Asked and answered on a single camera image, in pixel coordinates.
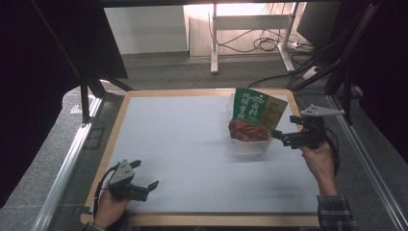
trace white tabletop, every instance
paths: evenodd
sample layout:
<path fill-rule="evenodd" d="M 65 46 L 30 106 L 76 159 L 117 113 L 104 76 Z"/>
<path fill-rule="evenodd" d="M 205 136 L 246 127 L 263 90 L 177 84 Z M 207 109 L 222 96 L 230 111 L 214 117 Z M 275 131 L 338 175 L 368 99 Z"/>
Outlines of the white tabletop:
<path fill-rule="evenodd" d="M 288 100 L 285 95 L 274 95 Z M 265 155 L 234 153 L 228 96 L 134 97 L 108 167 L 141 160 L 133 184 L 159 180 L 137 213 L 315 213 L 316 181 L 298 149 L 274 140 Z M 297 132 L 287 107 L 277 130 Z"/>

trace green snack bag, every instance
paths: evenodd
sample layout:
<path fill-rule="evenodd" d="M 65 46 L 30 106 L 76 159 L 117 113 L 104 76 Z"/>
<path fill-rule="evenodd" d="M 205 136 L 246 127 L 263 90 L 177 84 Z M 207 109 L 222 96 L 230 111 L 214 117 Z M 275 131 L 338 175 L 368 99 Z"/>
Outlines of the green snack bag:
<path fill-rule="evenodd" d="M 233 117 L 229 124 L 231 138 L 240 141 L 268 141 L 288 102 L 256 90 L 236 89 Z"/>

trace aluminum rail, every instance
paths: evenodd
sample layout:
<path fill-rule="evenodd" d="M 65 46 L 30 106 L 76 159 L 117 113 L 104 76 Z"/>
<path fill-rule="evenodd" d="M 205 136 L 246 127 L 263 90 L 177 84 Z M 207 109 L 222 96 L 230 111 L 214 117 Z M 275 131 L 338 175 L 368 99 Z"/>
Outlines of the aluminum rail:
<path fill-rule="evenodd" d="M 36 222 L 31 229 L 32 231 L 45 231 L 48 229 L 101 102 L 102 99 L 94 98 L 90 104 L 90 121 L 89 123 L 82 124 L 79 128 L 75 139 L 69 148 L 68 154 L 65 157 L 63 165 L 61 166 L 60 171 L 54 181 L 54 184 L 51 187 L 51 190 L 48 193 L 41 210 L 39 211 Z"/>
<path fill-rule="evenodd" d="M 340 110 L 342 107 L 340 106 L 339 101 L 336 97 L 328 95 L 328 100 L 332 104 L 332 106 Z M 344 128 L 344 131 L 347 134 L 353 148 L 357 152 L 357 157 L 359 158 L 360 163 L 362 164 L 364 170 L 366 171 L 367 176 L 369 177 L 375 191 L 378 194 L 381 202 L 383 203 L 387 213 L 389 214 L 391 220 L 393 221 L 396 230 L 404 231 L 408 230 L 408 221 L 407 218 L 404 216 L 398 202 L 396 201 L 393 193 L 388 188 L 387 184 L 385 183 L 384 179 L 381 177 L 378 169 L 375 167 L 368 151 L 363 146 L 359 136 L 357 135 L 354 127 L 348 125 L 347 121 L 342 115 L 337 115 L 337 118 Z"/>

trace human hand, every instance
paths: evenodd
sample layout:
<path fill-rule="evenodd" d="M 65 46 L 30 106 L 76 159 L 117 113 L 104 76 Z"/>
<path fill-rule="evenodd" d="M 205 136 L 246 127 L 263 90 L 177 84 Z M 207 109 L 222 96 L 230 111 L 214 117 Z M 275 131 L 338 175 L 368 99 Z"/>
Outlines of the human hand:
<path fill-rule="evenodd" d="M 336 182 L 334 179 L 333 151 L 325 141 L 318 149 L 307 146 L 299 147 L 303 152 L 306 165 L 318 182 L 321 195 L 337 195 Z"/>
<path fill-rule="evenodd" d="M 108 229 L 124 213 L 130 200 L 116 200 L 109 190 L 104 190 L 99 197 L 99 206 L 93 224 Z"/>

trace wooden table edge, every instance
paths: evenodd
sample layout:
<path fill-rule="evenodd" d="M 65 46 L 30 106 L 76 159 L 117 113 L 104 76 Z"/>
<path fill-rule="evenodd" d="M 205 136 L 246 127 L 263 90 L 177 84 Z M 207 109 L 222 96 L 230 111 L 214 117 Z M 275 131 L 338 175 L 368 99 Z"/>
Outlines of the wooden table edge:
<path fill-rule="evenodd" d="M 294 100 L 293 93 L 290 90 L 276 90 L 276 89 L 254 89 L 259 92 L 268 94 L 268 95 L 286 95 L 288 97 L 288 105 L 291 107 L 293 115 L 299 116 L 299 110 Z M 235 92 L 235 89 L 200 89 L 200 90 L 130 90 L 126 93 L 122 105 L 120 106 L 119 113 L 115 120 L 115 125 L 112 130 L 112 133 L 109 137 L 105 152 L 103 154 L 101 163 L 99 168 L 96 172 L 95 178 L 93 180 L 92 186 L 89 191 L 88 199 L 85 203 L 85 207 L 91 207 L 93 203 L 94 192 L 96 191 L 98 183 L 101 181 L 105 170 L 108 168 L 108 163 L 111 159 L 112 153 L 115 147 L 115 141 L 117 139 L 117 135 L 119 133 L 121 124 L 123 122 L 123 118 L 126 115 L 126 109 L 129 105 L 129 102 L 132 97 L 177 97 L 177 96 L 229 96 Z M 319 226 L 317 214 L 312 214 L 310 216 L 261 216 L 257 219 L 258 216 L 211 216 L 211 215 L 196 215 L 196 216 L 187 216 L 187 215 L 146 215 L 146 214 L 138 214 L 136 216 L 131 216 L 130 225 L 136 226 L 144 226 L 144 225 L 153 225 L 152 222 L 156 225 L 181 225 L 182 223 L 188 225 L 188 223 L 192 223 L 189 225 L 196 225 L 200 223 L 200 225 L 216 225 L 219 224 L 220 226 L 227 225 L 221 221 L 221 219 L 229 220 L 229 224 L 231 226 L 235 225 L 248 225 L 251 226 Z M 81 222 L 93 221 L 93 216 L 89 214 L 82 214 L 81 215 Z"/>

